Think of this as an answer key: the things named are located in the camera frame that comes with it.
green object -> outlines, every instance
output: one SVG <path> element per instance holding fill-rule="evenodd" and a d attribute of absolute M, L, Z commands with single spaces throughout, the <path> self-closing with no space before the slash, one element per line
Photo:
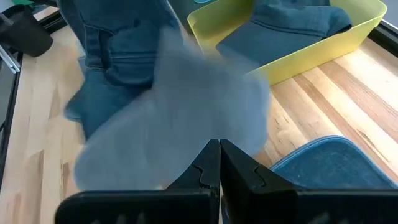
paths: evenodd
<path fill-rule="evenodd" d="M 33 2 L 28 1 L 28 0 L 12 0 L 14 2 L 14 4 L 23 4 L 23 5 L 30 5 Z"/>

gray cloth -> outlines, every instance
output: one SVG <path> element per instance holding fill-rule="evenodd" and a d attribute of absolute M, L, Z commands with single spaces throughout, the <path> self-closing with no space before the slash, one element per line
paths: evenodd
<path fill-rule="evenodd" d="M 229 139 L 249 155 L 267 139 L 269 86 L 253 65 L 206 59 L 167 33 L 154 86 L 88 140 L 75 166 L 81 190 L 166 187 L 210 139 Z"/>
<path fill-rule="evenodd" d="M 218 45 L 265 65 L 351 28 L 351 19 L 324 0 L 256 1 L 250 20 Z"/>

blurred cloth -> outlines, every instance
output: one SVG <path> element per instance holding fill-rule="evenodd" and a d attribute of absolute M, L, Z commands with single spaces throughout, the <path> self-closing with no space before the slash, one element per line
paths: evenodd
<path fill-rule="evenodd" d="M 327 0 L 257 0 L 250 20 L 216 48 L 265 65 L 350 28 L 347 13 Z"/>
<path fill-rule="evenodd" d="M 258 65 L 206 59 L 166 32 L 154 86 L 114 115 L 86 143 L 75 166 L 81 190 L 167 187 L 210 139 L 229 139 L 254 156 L 267 139 L 269 86 L 245 74 Z"/>
<path fill-rule="evenodd" d="M 85 80 L 67 104 L 65 116 L 81 123 L 88 139 L 112 115 L 151 88 L 160 29 L 178 29 L 178 22 L 165 0 L 57 3 L 86 53 Z"/>

denim fabric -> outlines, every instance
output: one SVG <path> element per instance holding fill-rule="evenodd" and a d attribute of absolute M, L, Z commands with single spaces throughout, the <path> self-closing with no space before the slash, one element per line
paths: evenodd
<path fill-rule="evenodd" d="M 160 29 L 178 29 L 164 1 L 58 0 L 86 53 L 85 81 L 65 109 L 86 138 L 151 88 Z"/>
<path fill-rule="evenodd" d="M 87 141 L 75 166 L 81 190 L 154 190 L 177 179 L 209 139 L 256 155 L 267 137 L 269 86 L 244 58 L 204 58 L 168 34 L 154 86 Z"/>
<path fill-rule="evenodd" d="M 344 10 L 320 6 L 327 1 L 257 1 L 250 20 L 227 36 L 217 49 L 232 49 L 265 65 L 351 28 Z"/>
<path fill-rule="evenodd" d="M 327 136 L 283 158 L 276 174 L 307 189 L 396 189 L 397 185 L 350 140 Z"/>

light wood surface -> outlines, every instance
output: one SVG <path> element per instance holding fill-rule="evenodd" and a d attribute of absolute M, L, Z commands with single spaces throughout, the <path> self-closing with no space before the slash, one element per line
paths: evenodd
<path fill-rule="evenodd" d="M 73 163 L 79 125 L 64 119 L 83 80 L 77 39 L 66 27 L 51 49 L 24 56 L 0 193 L 0 223 L 53 223 L 78 192 Z M 398 59 L 371 40 L 357 51 L 272 87 L 269 140 L 257 159 L 271 166 L 321 136 L 344 135 L 398 181 Z"/>

